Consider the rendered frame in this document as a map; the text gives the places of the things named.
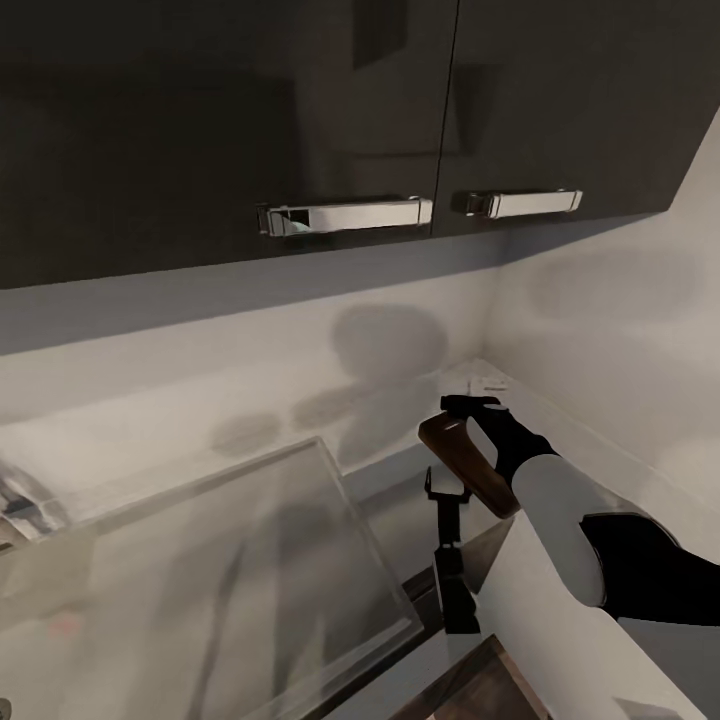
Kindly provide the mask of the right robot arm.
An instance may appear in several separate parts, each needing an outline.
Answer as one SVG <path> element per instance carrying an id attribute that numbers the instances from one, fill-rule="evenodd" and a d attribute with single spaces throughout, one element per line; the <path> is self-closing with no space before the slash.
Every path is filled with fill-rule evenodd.
<path id="1" fill-rule="evenodd" d="M 442 396 L 440 410 L 467 421 L 571 595 L 606 611 L 707 720 L 720 720 L 720 567 L 484 397 L 508 380 L 471 376 L 467 386 L 467 395 Z"/>

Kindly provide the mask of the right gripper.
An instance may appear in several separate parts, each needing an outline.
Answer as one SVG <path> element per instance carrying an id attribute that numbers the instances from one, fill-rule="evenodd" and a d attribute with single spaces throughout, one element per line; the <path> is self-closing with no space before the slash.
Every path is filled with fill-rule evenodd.
<path id="1" fill-rule="evenodd" d="M 499 403 L 497 397 L 467 397 L 466 395 L 442 396 L 440 410 L 447 411 L 452 418 L 466 420 L 466 412 L 473 403 Z"/>

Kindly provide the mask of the cutting board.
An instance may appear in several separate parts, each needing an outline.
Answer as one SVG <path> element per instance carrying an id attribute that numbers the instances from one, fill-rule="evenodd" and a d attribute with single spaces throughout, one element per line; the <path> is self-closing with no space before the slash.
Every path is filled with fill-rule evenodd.
<path id="1" fill-rule="evenodd" d="M 503 476 L 491 467 L 469 439 L 467 421 L 449 429 L 442 428 L 457 419 L 443 411 L 420 423 L 419 432 L 498 512 L 505 515 L 514 512 L 521 506 L 520 502 Z"/>

